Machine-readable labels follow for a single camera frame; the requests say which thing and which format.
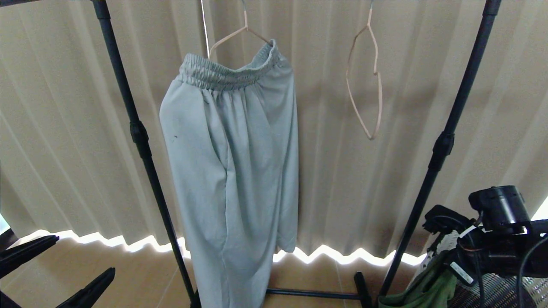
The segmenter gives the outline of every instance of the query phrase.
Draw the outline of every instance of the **beige tile floor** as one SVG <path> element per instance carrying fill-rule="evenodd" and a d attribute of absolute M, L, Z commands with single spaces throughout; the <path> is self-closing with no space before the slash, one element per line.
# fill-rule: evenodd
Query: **beige tile floor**
<path fill-rule="evenodd" d="M 193 285 L 192 262 L 185 259 Z M 101 242 L 76 243 L 67 238 L 0 280 L 0 289 L 23 308 L 55 307 L 83 288 L 108 267 L 116 276 L 94 307 L 189 307 L 175 258 L 151 246 L 137 252 L 108 247 Z M 376 295 L 386 268 L 363 260 L 340 265 L 322 255 L 304 264 L 288 254 L 272 269 L 270 287 L 355 292 L 353 276 L 362 271 L 369 291 Z M 405 289 L 415 268 L 402 264 L 391 293 Z M 344 307 L 359 308 L 357 301 L 268 295 L 265 308 Z"/>

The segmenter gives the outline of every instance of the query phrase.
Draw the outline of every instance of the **light blue pants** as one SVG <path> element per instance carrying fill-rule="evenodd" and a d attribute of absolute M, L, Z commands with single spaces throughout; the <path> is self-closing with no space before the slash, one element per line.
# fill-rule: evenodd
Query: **light blue pants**
<path fill-rule="evenodd" d="M 276 245 L 295 248 L 293 70 L 276 46 L 231 70 L 189 54 L 160 108 L 202 307 L 260 307 Z"/>

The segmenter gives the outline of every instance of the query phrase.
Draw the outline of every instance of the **curtain fold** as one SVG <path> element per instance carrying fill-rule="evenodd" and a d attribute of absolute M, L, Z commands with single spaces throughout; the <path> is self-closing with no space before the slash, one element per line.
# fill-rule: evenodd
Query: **curtain fold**
<path fill-rule="evenodd" d="M 276 39 L 293 64 L 300 139 L 298 247 L 364 248 L 384 257 L 403 232 L 449 115 L 483 2 L 375 1 L 384 111 L 369 141 L 346 92 L 352 39 L 369 1 L 248 1 L 250 27 Z M 112 23 L 179 236 L 182 226 L 158 110 L 186 53 L 243 26 L 239 0 L 109 1 Z M 455 146 L 427 202 L 475 216 L 468 194 L 516 185 L 532 216 L 548 196 L 548 2 L 503 2 L 457 127 Z M 2 215 L 18 236 L 72 229 L 80 236 L 149 235 L 168 242 L 99 23 L 88 2 L 0 9 Z M 243 33 L 212 59 L 231 68 L 263 42 Z M 350 76 L 358 109 L 377 113 L 374 49 L 365 33 Z M 422 221 L 409 253 L 423 251 Z"/>

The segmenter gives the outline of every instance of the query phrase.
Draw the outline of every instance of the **empty hanger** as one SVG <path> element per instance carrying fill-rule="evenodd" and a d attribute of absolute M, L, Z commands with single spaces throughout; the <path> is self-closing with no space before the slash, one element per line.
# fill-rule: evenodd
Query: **empty hanger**
<path fill-rule="evenodd" d="M 272 43 L 270 43 L 270 41 L 264 37 L 262 37 L 260 34 L 258 34 L 257 32 L 253 31 L 251 28 L 249 28 L 248 24 L 247 24 L 247 7 L 246 7 L 246 2 L 245 0 L 242 0 L 242 3 L 243 3 L 243 20 L 244 20 L 244 23 L 245 25 L 243 26 L 243 28 L 239 29 L 239 30 L 236 30 L 235 32 L 233 32 L 232 34 L 229 34 L 227 35 L 225 38 L 221 39 L 220 41 L 216 42 L 215 44 L 213 44 L 213 46 L 211 46 L 211 49 L 209 50 L 209 55 L 208 55 L 208 59 L 211 58 L 211 54 L 213 53 L 213 51 L 215 50 L 215 48 L 217 48 L 218 46 L 220 46 L 221 44 L 223 44 L 224 42 L 228 41 L 229 39 L 231 39 L 232 37 L 236 36 L 237 34 L 240 34 L 244 31 L 247 31 L 247 32 L 251 32 L 253 35 L 257 36 L 258 38 L 262 39 L 263 41 L 265 41 L 266 43 L 268 43 L 270 46 L 272 46 Z"/>
<path fill-rule="evenodd" d="M 348 55 L 348 62 L 346 64 L 346 86 L 348 88 L 348 94 L 350 95 L 350 101 L 352 102 L 352 106 L 354 107 L 354 111 L 356 112 L 356 115 L 358 116 L 359 123 L 362 125 L 363 130 L 365 131 L 367 138 L 369 140 L 375 139 L 377 133 L 379 132 L 380 128 L 380 118 L 383 114 L 383 83 L 380 79 L 380 72 L 376 69 L 376 62 L 379 57 L 379 47 L 377 46 L 375 35 L 373 34 L 373 30 L 371 29 L 371 14 L 373 13 L 373 0 L 371 1 L 371 6 L 369 7 L 369 18 L 367 19 L 366 26 L 361 29 L 356 36 L 354 36 L 354 41 L 352 42 L 352 48 L 350 48 L 350 54 Z M 366 125 L 363 123 L 362 117 L 359 115 L 358 108 L 356 107 L 356 103 L 354 102 L 354 98 L 352 97 L 352 91 L 350 90 L 350 83 L 348 82 L 348 73 L 350 71 L 350 61 L 352 59 L 352 52 L 354 51 L 354 46 L 356 45 L 356 40 L 362 32 L 364 32 L 366 29 L 369 30 L 369 34 L 371 34 L 371 39 L 373 41 L 373 45 L 375 45 L 375 62 L 373 64 L 373 75 L 377 76 L 378 84 L 379 84 L 379 114 L 377 116 L 377 122 L 375 126 L 375 130 L 373 131 L 373 134 L 370 134 L 369 131 L 366 128 Z"/>

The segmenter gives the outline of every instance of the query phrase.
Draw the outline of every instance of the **sweatpants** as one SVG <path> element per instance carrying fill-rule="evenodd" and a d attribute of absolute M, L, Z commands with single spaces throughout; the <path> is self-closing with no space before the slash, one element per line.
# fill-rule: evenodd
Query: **sweatpants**
<path fill-rule="evenodd" d="M 276 246 L 295 248 L 293 69 L 271 40 L 232 70 L 188 54 L 160 122 L 205 308 L 260 307 Z"/>

